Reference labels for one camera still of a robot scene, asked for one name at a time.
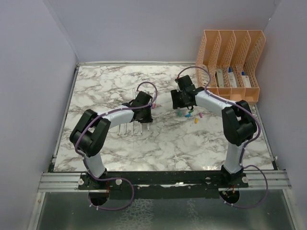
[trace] white marble surface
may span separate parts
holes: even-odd
[[[79,69],[65,127],[63,129],[55,172],[84,171],[81,157],[69,142],[69,135],[86,109],[102,112],[129,102],[132,88],[142,81],[152,81],[159,90],[157,106],[152,110],[153,123],[147,131],[135,123],[127,134],[109,130],[102,160],[109,171],[217,170],[226,158],[227,140],[222,119],[204,108],[196,107],[192,117],[178,117],[172,109],[170,91],[176,89],[176,75],[184,66],[82,66]],[[196,84],[195,70],[189,74]],[[150,85],[143,91],[154,92]],[[248,146],[244,165],[255,164],[273,169],[263,135]]]

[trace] gray wall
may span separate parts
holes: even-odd
[[[307,1],[282,0],[264,33],[259,110],[307,225]]]
[[[0,229],[26,229],[76,57],[41,0],[0,1]]]
[[[195,61],[204,29],[263,30],[279,1],[44,0],[81,62]]]

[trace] purple cable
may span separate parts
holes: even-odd
[[[100,206],[94,206],[94,205],[91,203],[92,206],[94,206],[95,208],[98,208],[98,209],[100,209],[100,210],[117,211],[117,210],[122,210],[122,209],[126,208],[127,206],[129,206],[129,205],[133,202],[133,199],[134,199],[134,188],[133,188],[133,185],[132,185],[132,183],[131,183],[129,180],[127,180],[127,179],[125,179],[125,178],[121,178],[121,177],[112,177],[112,178],[106,178],[106,179],[99,179],[98,177],[94,176],[94,175],[92,174],[92,172],[90,171],[90,169],[89,169],[89,167],[88,167],[88,165],[87,165],[87,163],[86,163],[86,161],[85,161],[84,154],[78,150],[78,146],[79,146],[79,144],[80,144],[81,139],[84,137],[85,133],[86,133],[86,132],[88,131],[88,129],[95,123],[95,121],[98,120],[99,118],[101,118],[101,117],[103,117],[103,116],[105,116],[105,115],[108,115],[108,114],[112,114],[112,113],[114,113],[114,112],[121,111],[121,110],[142,109],[142,108],[151,106],[152,103],[154,103],[155,100],[157,99],[158,90],[157,90],[157,87],[156,87],[152,82],[150,82],[150,81],[143,81],[141,84],[138,85],[138,87],[136,88],[136,91],[139,91],[139,87],[140,87],[141,85],[145,84],[145,83],[151,84],[151,85],[154,87],[154,90],[155,90],[154,98],[153,98],[153,100],[152,100],[149,104],[146,104],[146,105],[143,105],[143,106],[139,106],[139,107],[118,108],[118,109],[111,110],[110,112],[105,112],[105,113],[103,113],[103,114],[101,114],[101,115],[95,117],[95,118],[88,124],[88,126],[85,128],[85,130],[81,133],[79,139],[78,139],[77,142],[76,142],[75,151],[76,151],[76,153],[78,153],[79,155],[81,155],[81,156],[83,157],[83,163],[84,163],[84,165],[85,165],[85,168],[87,169],[87,172],[88,172],[95,180],[97,180],[97,181],[113,181],[113,180],[120,179],[120,180],[123,180],[123,181],[128,182],[128,184],[129,184],[129,185],[131,186],[131,188],[132,188],[132,196],[131,196],[130,201],[129,201],[126,205],[124,205],[124,206],[122,206],[122,207],[117,207],[117,208],[100,207]]]
[[[245,152],[246,146],[247,146],[249,143],[251,143],[252,141],[256,140],[256,139],[260,136],[260,133],[261,133],[261,126],[260,126],[259,121],[254,117],[254,115],[253,115],[251,112],[249,112],[248,110],[246,110],[246,109],[243,108],[242,106],[240,106],[240,105],[238,105],[238,104],[236,104],[236,103],[230,102],[230,101],[228,101],[228,100],[226,100],[226,99],[220,98],[220,97],[214,95],[213,93],[209,92],[209,91],[207,90],[207,87],[208,87],[209,84],[211,83],[212,78],[211,78],[210,73],[209,73],[206,69],[204,69],[204,68],[202,68],[202,67],[199,67],[199,66],[189,66],[189,67],[186,67],[186,68],[184,68],[184,69],[178,74],[177,79],[179,78],[180,74],[181,74],[183,71],[185,71],[185,70],[187,70],[187,69],[190,69],[190,68],[201,69],[201,70],[205,71],[205,72],[208,74],[208,76],[209,76],[209,81],[208,81],[208,83],[207,83],[207,84],[205,85],[205,87],[204,87],[204,91],[206,92],[206,94],[208,94],[209,96],[211,96],[211,97],[213,97],[213,98],[215,98],[215,99],[217,99],[217,100],[219,100],[219,101],[221,101],[221,102],[224,102],[224,103],[226,103],[226,104],[231,104],[231,105],[233,105],[233,106],[235,106],[235,107],[237,107],[237,108],[243,110],[245,113],[247,113],[249,116],[251,116],[251,118],[253,118],[253,119],[255,120],[255,122],[256,122],[256,124],[257,124],[257,128],[258,128],[258,132],[257,132],[257,134],[256,134],[256,136],[255,136],[254,138],[252,138],[251,140],[248,140],[248,141],[245,142],[244,145],[243,145],[243,148],[242,148],[242,151],[241,151],[241,154],[240,154],[240,159],[239,159],[239,164],[242,165],[243,156],[244,156],[244,152]],[[230,206],[232,206],[232,207],[243,208],[243,209],[246,209],[246,208],[253,208],[253,207],[257,207],[258,205],[262,204],[262,203],[264,202],[264,200],[267,198],[268,192],[269,192],[269,186],[268,186],[268,180],[267,180],[266,176],[264,175],[263,171],[262,171],[260,168],[258,168],[257,166],[255,166],[255,165],[248,165],[248,166],[246,166],[246,167],[243,167],[243,166],[242,166],[243,169],[247,169],[247,168],[249,168],[249,167],[254,167],[254,168],[256,168],[256,169],[259,170],[260,173],[263,175],[263,178],[264,178],[265,184],[266,184],[266,193],[265,193],[265,196],[262,198],[261,201],[259,201],[258,203],[254,204],[254,205],[251,205],[251,206],[236,206],[236,205],[233,205],[233,204],[230,204],[230,203],[227,203],[226,201],[224,201],[226,204],[228,204],[228,205],[230,205]]]

